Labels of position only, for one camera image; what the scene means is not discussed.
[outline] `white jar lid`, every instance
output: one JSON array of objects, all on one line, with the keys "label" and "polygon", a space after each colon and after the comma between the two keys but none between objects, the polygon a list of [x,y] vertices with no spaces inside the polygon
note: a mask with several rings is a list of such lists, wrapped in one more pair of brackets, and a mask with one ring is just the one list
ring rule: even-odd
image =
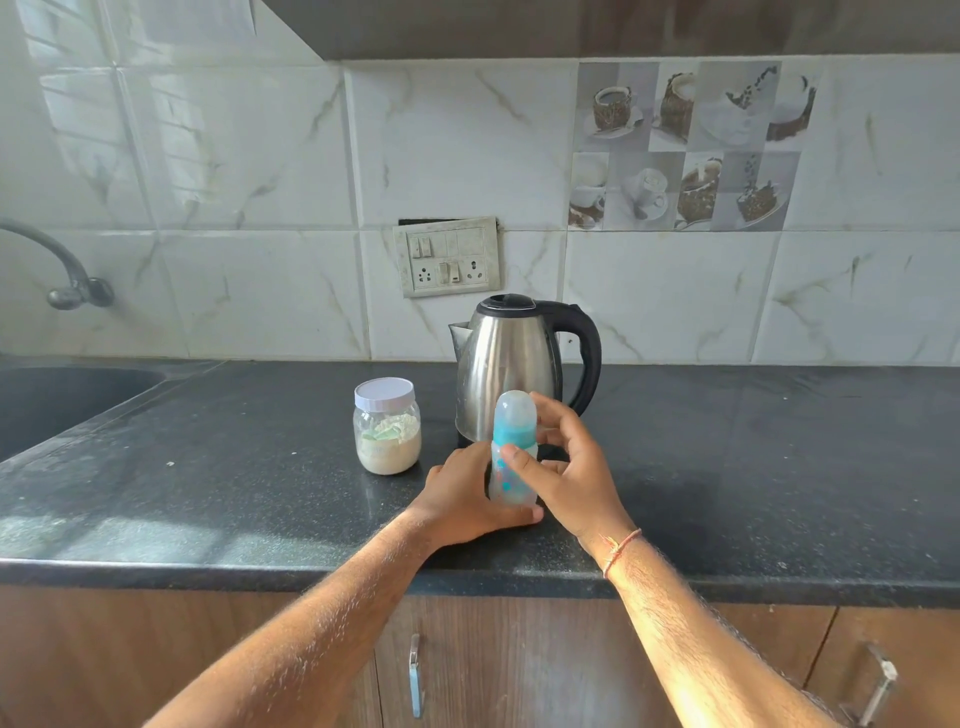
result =
[{"label": "white jar lid", "polygon": [[367,412],[399,412],[415,401],[414,383],[399,376],[371,379],[353,390],[353,402]]}]

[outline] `switch plate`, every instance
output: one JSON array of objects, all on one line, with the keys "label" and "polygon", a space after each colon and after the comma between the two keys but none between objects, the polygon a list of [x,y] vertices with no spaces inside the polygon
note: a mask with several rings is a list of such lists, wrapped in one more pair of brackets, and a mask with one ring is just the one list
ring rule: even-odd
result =
[{"label": "switch plate", "polygon": [[398,225],[394,242],[404,298],[500,290],[495,218]]}]

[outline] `hand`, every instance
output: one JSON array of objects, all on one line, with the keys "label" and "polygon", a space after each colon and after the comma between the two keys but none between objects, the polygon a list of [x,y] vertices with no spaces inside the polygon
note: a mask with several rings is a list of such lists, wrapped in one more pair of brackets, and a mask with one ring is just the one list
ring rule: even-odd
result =
[{"label": "hand", "polygon": [[437,548],[542,520],[541,506],[500,505],[487,498],[483,476],[489,463],[490,443],[474,443],[455,449],[445,463],[430,469],[407,511],[429,525]]},{"label": "hand", "polygon": [[570,462],[538,463],[514,445],[503,446],[503,457],[599,564],[610,553],[604,537],[619,543],[636,528],[634,522],[620,502],[603,451],[576,413],[536,392],[530,396],[541,425],[538,441],[565,449]]}]

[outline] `faucet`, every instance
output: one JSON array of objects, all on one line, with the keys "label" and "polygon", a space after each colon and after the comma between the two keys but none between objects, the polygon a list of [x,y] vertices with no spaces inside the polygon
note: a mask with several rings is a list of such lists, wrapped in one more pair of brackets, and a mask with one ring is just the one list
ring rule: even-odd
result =
[{"label": "faucet", "polygon": [[75,255],[70,253],[63,244],[46,232],[30,225],[19,223],[9,217],[0,217],[0,230],[22,235],[25,238],[39,243],[60,259],[66,268],[66,275],[70,277],[70,285],[64,288],[54,288],[47,294],[47,303],[59,311],[69,311],[79,308],[84,303],[107,306],[113,303],[113,289],[103,279],[92,279],[86,274],[83,264]]}]

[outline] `cabinet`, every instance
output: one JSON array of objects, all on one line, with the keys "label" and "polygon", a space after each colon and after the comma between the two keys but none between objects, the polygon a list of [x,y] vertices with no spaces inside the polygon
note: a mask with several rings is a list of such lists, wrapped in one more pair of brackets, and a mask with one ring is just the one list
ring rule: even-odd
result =
[{"label": "cabinet", "polygon": [[[295,595],[0,586],[0,728],[135,728]],[[960,611],[720,604],[773,667],[877,728],[960,725]],[[423,717],[408,660],[420,635]],[[407,596],[338,728],[678,725],[618,600]]]},{"label": "cabinet", "polygon": [[784,604],[714,604],[767,664],[797,688],[806,684],[836,607]]},{"label": "cabinet", "polygon": [[[774,667],[802,685],[832,607],[720,605]],[[408,659],[420,635],[423,718],[413,718]],[[679,725],[613,599],[411,597],[376,646],[384,724],[393,726]]]},{"label": "cabinet", "polygon": [[[0,586],[0,726],[140,726],[295,597]],[[372,663],[348,727],[380,728]]]},{"label": "cabinet", "polygon": [[859,714],[879,679],[868,643],[899,673],[876,728],[960,725],[960,611],[841,608],[807,683],[838,716]]}]

